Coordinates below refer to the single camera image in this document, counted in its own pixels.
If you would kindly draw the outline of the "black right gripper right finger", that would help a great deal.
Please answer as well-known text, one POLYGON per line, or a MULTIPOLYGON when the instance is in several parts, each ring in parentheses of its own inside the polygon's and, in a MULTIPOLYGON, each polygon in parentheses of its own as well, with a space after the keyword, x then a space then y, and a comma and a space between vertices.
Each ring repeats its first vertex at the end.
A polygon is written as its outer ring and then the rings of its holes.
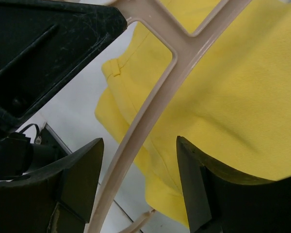
POLYGON ((291 233, 291 177, 246 174, 182 136, 176 147, 190 232, 291 233))

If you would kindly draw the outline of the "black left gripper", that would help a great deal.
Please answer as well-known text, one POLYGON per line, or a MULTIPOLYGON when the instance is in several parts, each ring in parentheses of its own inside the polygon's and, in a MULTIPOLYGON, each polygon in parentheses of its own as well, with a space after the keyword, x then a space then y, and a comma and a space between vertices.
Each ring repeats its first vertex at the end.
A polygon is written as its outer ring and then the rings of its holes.
POLYGON ((0 181, 45 167, 65 157, 56 134, 47 124, 31 123, 19 132, 0 133, 0 181))

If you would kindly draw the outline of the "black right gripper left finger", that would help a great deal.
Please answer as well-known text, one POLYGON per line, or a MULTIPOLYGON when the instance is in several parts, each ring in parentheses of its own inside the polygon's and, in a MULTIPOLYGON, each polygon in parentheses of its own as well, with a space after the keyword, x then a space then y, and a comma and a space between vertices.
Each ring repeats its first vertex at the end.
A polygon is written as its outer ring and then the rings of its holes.
POLYGON ((103 139, 97 138, 50 165, 0 182, 0 233, 82 233, 103 152, 103 139))

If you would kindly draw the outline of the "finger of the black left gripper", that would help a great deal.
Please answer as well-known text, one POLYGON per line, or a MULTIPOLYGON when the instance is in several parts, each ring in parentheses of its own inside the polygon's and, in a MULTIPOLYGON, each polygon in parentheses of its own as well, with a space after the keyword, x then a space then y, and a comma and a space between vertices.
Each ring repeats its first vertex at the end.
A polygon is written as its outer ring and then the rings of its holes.
POLYGON ((117 39, 114 7, 0 0, 0 126, 19 126, 117 39))

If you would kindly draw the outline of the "wooden clothes hanger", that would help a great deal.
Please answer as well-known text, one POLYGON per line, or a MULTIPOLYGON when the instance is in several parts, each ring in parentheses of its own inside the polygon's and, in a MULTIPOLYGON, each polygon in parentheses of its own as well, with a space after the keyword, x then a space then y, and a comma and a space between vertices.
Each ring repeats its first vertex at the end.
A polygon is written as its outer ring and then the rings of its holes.
POLYGON ((172 61, 157 81, 121 141, 97 192, 88 232, 101 231, 104 220, 136 154, 149 132, 215 40, 249 4, 222 0, 193 33, 189 33, 158 0, 114 0, 128 24, 139 21, 172 53, 172 61))

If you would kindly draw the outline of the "yellow trousers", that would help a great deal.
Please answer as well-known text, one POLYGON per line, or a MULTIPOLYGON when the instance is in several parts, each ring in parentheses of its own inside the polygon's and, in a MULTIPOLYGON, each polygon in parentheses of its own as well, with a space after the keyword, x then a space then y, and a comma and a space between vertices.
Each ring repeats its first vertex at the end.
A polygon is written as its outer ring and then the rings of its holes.
MULTIPOLYGON (((170 60, 138 23, 127 50, 103 64, 108 87, 95 116, 117 142, 170 60)), ((291 176, 291 3, 253 0, 186 78, 134 160, 146 202, 188 228, 178 135, 253 176, 291 176)))

